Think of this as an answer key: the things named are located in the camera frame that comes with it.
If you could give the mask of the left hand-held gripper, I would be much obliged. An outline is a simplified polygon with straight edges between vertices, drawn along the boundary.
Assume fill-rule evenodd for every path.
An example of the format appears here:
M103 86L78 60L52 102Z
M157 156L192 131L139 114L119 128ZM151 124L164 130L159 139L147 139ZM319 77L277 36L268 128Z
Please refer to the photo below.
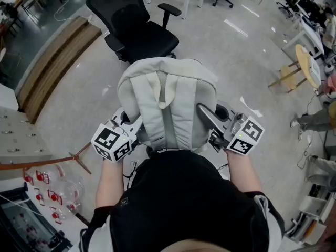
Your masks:
M128 121L124 109L119 107L105 124L100 124L91 139L96 153L104 159L117 163L132 151L132 144L137 140L136 134L143 124L138 115Z

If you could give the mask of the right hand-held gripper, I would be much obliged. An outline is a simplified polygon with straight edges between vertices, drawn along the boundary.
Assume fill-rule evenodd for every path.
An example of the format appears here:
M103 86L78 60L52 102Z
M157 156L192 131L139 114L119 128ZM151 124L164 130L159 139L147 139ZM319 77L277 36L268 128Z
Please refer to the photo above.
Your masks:
M252 117L237 113L224 101L217 101L216 110L198 103L196 112L208 129L213 130L209 143L219 152L230 150L247 156L259 143L265 129Z

